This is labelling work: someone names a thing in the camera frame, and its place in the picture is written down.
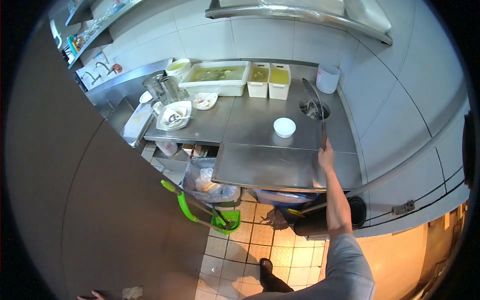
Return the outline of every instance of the white plate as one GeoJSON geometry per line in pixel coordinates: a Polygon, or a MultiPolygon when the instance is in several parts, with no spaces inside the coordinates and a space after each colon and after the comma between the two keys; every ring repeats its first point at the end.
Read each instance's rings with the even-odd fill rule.
{"type": "Polygon", "coordinates": [[[148,91],[146,91],[145,93],[143,93],[141,96],[140,96],[140,103],[147,103],[148,101],[152,100],[153,97],[152,95],[150,95],[150,93],[148,91]]]}
{"type": "Polygon", "coordinates": [[[167,108],[173,109],[173,110],[175,110],[175,108],[181,108],[182,110],[186,109],[185,117],[189,117],[192,114],[192,102],[191,101],[179,101],[179,102],[170,103],[170,104],[166,105],[162,109],[160,114],[158,115],[158,118],[156,119],[156,128],[157,129],[165,130],[165,131],[171,131],[171,130],[177,130],[177,129],[183,128],[187,125],[189,119],[183,119],[180,123],[178,123],[175,126],[166,126],[166,125],[162,124],[162,122],[161,122],[162,121],[162,116],[165,114],[165,110],[167,110],[167,108]]]}
{"type": "Polygon", "coordinates": [[[217,99],[218,99],[218,93],[198,93],[195,95],[195,100],[193,101],[192,106],[198,110],[209,110],[215,105],[217,99]],[[201,100],[208,101],[209,106],[206,108],[198,107],[197,102],[201,100]]]}

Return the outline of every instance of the human hand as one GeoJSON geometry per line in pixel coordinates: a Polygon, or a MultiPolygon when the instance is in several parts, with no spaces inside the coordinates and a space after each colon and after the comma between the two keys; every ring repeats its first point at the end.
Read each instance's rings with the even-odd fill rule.
{"type": "Polygon", "coordinates": [[[325,173],[335,171],[334,158],[335,153],[333,152],[332,144],[330,144],[330,139],[327,138],[325,150],[318,149],[318,164],[325,173]]]}
{"type": "MultiPolygon", "coordinates": [[[[107,298],[103,297],[102,295],[100,295],[99,293],[95,292],[94,290],[92,291],[92,294],[95,296],[95,299],[96,300],[107,300],[107,298]]],[[[77,297],[78,300],[88,300],[87,298],[83,298],[83,297],[77,297]]]]}

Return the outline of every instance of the tiled floor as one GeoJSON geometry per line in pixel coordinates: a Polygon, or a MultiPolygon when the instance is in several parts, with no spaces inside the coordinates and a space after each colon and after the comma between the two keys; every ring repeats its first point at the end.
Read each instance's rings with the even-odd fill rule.
{"type": "Polygon", "coordinates": [[[236,208],[240,228],[225,236],[210,230],[195,300],[243,299],[263,290],[260,258],[270,258],[274,274],[298,290],[320,277],[324,242],[297,237],[292,229],[273,231],[262,217],[273,207],[259,204],[244,192],[236,208]]]}

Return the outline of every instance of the dirty plate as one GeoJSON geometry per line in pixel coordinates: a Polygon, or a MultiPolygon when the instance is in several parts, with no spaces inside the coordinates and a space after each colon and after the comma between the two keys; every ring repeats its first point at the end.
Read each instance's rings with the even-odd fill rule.
{"type": "Polygon", "coordinates": [[[198,93],[192,105],[198,110],[209,110],[215,105],[217,99],[218,93],[198,93]]]}
{"type": "Polygon", "coordinates": [[[159,114],[156,120],[156,128],[165,131],[178,130],[187,125],[189,119],[178,120],[173,126],[167,126],[168,118],[172,115],[171,112],[177,113],[181,117],[188,117],[192,115],[191,101],[179,101],[166,105],[159,114]]]}

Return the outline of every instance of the white cup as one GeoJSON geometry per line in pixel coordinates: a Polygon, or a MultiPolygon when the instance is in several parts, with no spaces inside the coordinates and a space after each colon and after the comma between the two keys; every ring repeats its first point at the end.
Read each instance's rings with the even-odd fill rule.
{"type": "Polygon", "coordinates": [[[340,70],[332,65],[318,65],[317,80],[315,81],[320,92],[331,94],[336,90],[340,79],[340,70]]]}

